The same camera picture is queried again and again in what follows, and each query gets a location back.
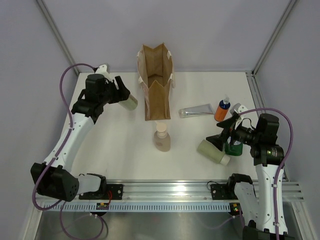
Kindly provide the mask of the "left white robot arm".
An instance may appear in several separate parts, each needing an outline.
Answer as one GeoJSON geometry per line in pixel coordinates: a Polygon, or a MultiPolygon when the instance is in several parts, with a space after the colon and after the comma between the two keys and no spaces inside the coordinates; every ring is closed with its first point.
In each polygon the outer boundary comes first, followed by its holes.
{"type": "Polygon", "coordinates": [[[71,170],[86,135],[103,113],[104,106],[124,102],[130,94],[120,76],[115,76],[113,80],[99,73],[87,76],[85,88],[69,114],[68,128],[43,163],[34,163],[31,167],[34,195],[66,202],[86,193],[98,200],[107,195],[104,176],[93,173],[73,176],[71,170]]]}

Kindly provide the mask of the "pale green bottle beige cap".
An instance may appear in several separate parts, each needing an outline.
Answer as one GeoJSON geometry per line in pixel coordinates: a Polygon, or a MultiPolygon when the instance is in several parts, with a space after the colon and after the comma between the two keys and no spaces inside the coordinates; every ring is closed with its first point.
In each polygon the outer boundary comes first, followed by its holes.
{"type": "Polygon", "coordinates": [[[120,101],[118,104],[128,111],[133,111],[138,106],[138,100],[130,94],[126,100],[120,101]]]}

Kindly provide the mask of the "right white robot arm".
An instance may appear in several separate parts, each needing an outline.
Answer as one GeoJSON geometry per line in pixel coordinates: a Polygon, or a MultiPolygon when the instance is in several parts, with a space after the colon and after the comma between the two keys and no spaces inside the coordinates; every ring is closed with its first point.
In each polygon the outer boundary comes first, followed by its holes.
{"type": "Polygon", "coordinates": [[[277,141],[279,118],[262,113],[254,129],[242,125],[241,116],[217,123],[222,132],[207,137],[207,141],[219,150],[226,143],[235,141],[250,146],[258,179],[255,191],[249,175],[233,173],[226,183],[210,185],[213,200],[238,200],[244,214],[242,239],[244,240],[290,240],[282,197],[284,161],[286,154],[277,141]]]}

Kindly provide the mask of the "orange spray bottle blue top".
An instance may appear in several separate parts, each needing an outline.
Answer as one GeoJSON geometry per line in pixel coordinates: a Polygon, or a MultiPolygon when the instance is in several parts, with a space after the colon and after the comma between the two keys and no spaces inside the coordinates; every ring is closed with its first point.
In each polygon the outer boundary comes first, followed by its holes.
{"type": "Polygon", "coordinates": [[[225,119],[230,107],[231,107],[230,98],[226,95],[224,99],[222,99],[219,102],[214,114],[214,119],[217,122],[222,122],[225,119]]]}

